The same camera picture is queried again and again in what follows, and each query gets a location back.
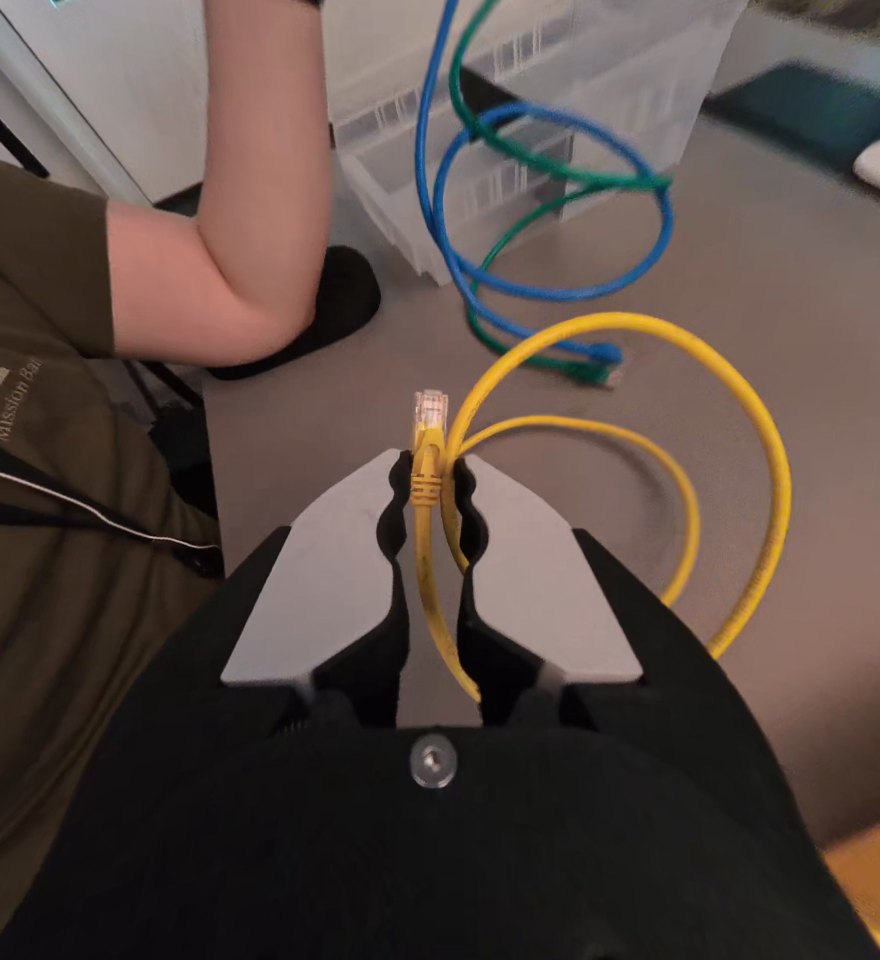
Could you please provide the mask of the black wrist rest pad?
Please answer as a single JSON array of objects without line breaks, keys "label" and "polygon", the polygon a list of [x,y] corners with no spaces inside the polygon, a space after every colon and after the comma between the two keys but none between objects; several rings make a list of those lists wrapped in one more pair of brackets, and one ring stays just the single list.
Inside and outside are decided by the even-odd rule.
[{"label": "black wrist rest pad", "polygon": [[801,62],[710,95],[702,112],[847,177],[880,141],[880,87]]},{"label": "black wrist rest pad", "polygon": [[299,361],[362,330],[375,317],[381,301],[381,289],[369,260],[351,246],[329,246],[312,323],[289,345],[269,356],[241,365],[209,367],[206,371],[217,380],[235,382]]}]

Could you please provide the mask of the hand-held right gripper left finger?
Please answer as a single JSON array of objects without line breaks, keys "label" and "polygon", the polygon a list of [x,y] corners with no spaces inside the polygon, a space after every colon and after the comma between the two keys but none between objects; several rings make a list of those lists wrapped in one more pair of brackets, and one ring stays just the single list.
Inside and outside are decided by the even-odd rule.
[{"label": "hand-held right gripper left finger", "polygon": [[229,688],[350,701],[365,727],[397,724],[410,618],[398,555],[412,457],[389,448],[292,522],[221,672]]}]

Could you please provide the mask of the person's left forearm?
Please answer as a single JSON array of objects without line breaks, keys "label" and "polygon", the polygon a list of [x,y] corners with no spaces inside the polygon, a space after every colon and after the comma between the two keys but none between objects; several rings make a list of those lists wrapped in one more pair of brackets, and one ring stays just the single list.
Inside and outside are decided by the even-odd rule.
[{"label": "person's left forearm", "polygon": [[312,323],[332,173],[320,10],[209,1],[206,161],[194,218],[111,201],[113,349],[226,367]]}]

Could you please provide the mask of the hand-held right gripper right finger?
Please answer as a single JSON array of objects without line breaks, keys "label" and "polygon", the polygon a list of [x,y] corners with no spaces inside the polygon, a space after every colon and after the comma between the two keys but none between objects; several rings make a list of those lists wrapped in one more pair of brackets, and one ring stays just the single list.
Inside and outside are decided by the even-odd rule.
[{"label": "hand-held right gripper right finger", "polygon": [[643,669],[566,519],[478,456],[455,467],[458,545],[467,560],[457,619],[461,665],[484,726],[520,697],[577,685],[625,686]]}]

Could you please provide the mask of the black bin divider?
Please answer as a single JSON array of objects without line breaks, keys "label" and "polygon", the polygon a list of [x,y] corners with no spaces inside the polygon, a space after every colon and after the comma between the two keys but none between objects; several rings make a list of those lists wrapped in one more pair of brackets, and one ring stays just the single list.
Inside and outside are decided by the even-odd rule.
[{"label": "black bin divider", "polygon": [[[481,73],[463,66],[459,71],[459,88],[463,107],[469,113],[479,117],[488,111],[498,109],[507,104],[518,104],[520,101],[517,96],[506,90],[502,86],[488,80]],[[511,116],[502,116],[494,118],[491,123],[492,130],[499,135],[504,129],[509,129],[511,125],[516,124],[524,118],[524,114]],[[471,130],[465,120],[460,117],[460,123],[464,130],[469,133],[469,142],[483,143],[489,145],[488,141],[481,137],[480,133]]]}]

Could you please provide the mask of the clear plastic bin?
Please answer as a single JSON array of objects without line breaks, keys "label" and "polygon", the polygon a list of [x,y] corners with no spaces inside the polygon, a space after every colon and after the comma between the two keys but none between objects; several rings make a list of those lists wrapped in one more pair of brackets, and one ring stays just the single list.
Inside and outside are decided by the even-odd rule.
[{"label": "clear plastic bin", "polygon": [[[445,3],[330,1],[326,87],[339,161],[362,208],[418,275],[449,282],[422,220],[414,149],[423,77]],[[745,2],[498,2],[463,66],[628,141],[657,172],[677,165]],[[445,191],[449,239],[479,263],[569,179],[468,143]]]}]

